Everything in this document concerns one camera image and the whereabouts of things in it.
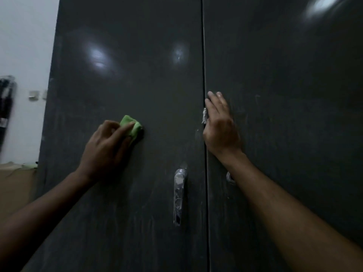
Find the door handle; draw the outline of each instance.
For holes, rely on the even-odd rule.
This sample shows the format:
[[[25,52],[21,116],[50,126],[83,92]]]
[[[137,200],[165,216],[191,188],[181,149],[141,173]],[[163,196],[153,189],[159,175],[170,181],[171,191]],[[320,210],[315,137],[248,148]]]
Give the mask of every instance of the door handle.
[[[178,169],[174,176],[174,224],[180,226],[184,197],[184,184],[187,180],[187,170]]]

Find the wall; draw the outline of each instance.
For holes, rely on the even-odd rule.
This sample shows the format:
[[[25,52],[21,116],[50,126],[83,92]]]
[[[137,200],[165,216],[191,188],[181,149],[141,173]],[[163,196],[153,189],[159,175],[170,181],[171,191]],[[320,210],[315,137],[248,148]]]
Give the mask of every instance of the wall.
[[[38,160],[45,101],[29,91],[48,87],[59,0],[1,0],[0,75],[14,75],[17,91],[0,162]]]

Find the metal cabinet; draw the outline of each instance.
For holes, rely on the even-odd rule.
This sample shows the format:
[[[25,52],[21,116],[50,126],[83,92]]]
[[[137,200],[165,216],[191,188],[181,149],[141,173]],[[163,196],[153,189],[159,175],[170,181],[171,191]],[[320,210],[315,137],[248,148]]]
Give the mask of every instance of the metal cabinet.
[[[363,246],[362,12],[362,0],[60,0],[37,194],[76,169],[104,119],[130,114],[145,134],[29,271],[288,270],[206,152],[209,90],[229,101],[252,162]]]

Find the green sponge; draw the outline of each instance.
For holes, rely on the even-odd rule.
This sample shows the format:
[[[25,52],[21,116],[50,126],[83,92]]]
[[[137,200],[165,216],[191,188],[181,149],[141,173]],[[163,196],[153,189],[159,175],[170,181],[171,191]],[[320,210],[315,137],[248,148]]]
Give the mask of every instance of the green sponge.
[[[120,126],[122,127],[130,122],[135,122],[134,128],[129,132],[129,136],[131,137],[131,142],[130,142],[131,144],[137,138],[138,133],[142,129],[142,125],[140,124],[139,121],[133,119],[131,116],[125,115],[120,122]]]

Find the green cloth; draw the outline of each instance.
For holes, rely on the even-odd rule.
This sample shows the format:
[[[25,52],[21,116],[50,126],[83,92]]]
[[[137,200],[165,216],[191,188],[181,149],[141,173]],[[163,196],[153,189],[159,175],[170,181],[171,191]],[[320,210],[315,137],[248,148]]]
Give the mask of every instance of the green cloth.
[[[131,116],[125,115],[120,122],[120,126],[124,126],[130,122],[135,122],[134,128],[128,134],[131,137],[131,142],[130,142],[130,144],[131,144],[137,138],[138,133],[142,129],[142,125],[140,124],[139,121],[133,119]]]

